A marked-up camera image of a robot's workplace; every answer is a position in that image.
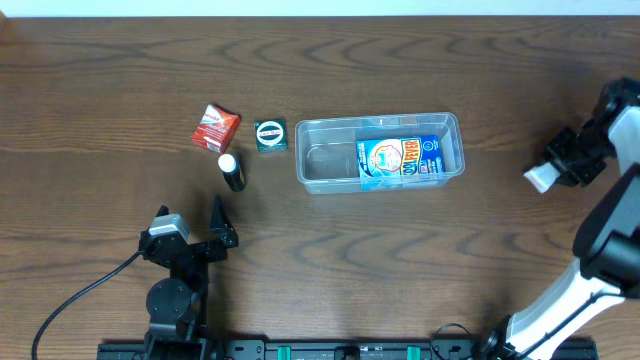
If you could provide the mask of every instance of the green box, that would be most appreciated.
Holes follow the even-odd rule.
[[[284,120],[256,121],[255,130],[259,152],[287,150],[287,127]]]

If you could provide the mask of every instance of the wooden table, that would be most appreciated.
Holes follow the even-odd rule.
[[[277,338],[473,332],[530,304],[572,257],[577,227],[618,176],[540,195],[522,177],[600,87],[640,77],[636,18],[31,19],[0,41],[0,358],[26,359],[43,320],[137,249],[166,204],[204,239],[220,194],[240,235],[212,268],[213,326]],[[243,117],[232,193],[190,135],[207,104]],[[300,120],[451,111],[465,173],[428,191],[309,195]],[[290,150],[259,154],[253,121],[287,120]],[[141,339],[136,261],[64,311],[42,359],[91,359]],[[604,359],[640,353],[640,306],[580,332]]]

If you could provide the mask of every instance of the clear plastic bin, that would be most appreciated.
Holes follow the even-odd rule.
[[[440,139],[443,173],[360,178],[356,141],[421,135]],[[458,119],[451,113],[427,113],[301,121],[296,126],[296,170],[311,194],[442,186],[464,171]]]

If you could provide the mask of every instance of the white background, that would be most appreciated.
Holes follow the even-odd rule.
[[[0,0],[0,10],[7,17],[640,15],[640,0]]]

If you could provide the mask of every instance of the bottle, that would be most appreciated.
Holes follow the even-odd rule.
[[[218,159],[218,166],[220,167],[220,170],[222,170],[224,180],[229,184],[232,191],[238,192],[244,189],[244,172],[233,155],[221,155]]]

